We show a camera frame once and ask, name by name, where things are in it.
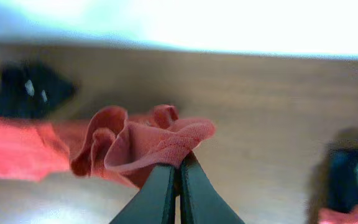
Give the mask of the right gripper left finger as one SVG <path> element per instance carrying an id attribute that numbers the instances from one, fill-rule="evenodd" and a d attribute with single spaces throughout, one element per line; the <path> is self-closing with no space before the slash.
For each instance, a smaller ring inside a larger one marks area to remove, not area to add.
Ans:
<path id="1" fill-rule="evenodd" d="M 157 165 L 132 200 L 110 224 L 174 224 L 175 168 Z"/>

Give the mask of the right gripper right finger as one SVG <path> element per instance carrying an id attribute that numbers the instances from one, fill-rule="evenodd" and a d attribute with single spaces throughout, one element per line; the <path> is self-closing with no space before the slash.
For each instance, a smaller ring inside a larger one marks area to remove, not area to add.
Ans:
<path id="1" fill-rule="evenodd" d="M 193 153 L 180 166 L 180 218 L 184 224 L 244 224 L 215 191 Z"/>

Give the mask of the plain orange t-shirt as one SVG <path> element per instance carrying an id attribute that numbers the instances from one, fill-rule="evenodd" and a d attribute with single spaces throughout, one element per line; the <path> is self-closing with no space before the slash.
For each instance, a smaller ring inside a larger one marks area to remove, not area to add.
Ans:
<path id="1" fill-rule="evenodd" d="M 179 167 L 214 132 L 210 120 L 180 118 L 172 105 L 138 115 L 110 106 L 88 121 L 0 117 L 0 179 L 71 171 L 140 188 L 157 164 Z"/>

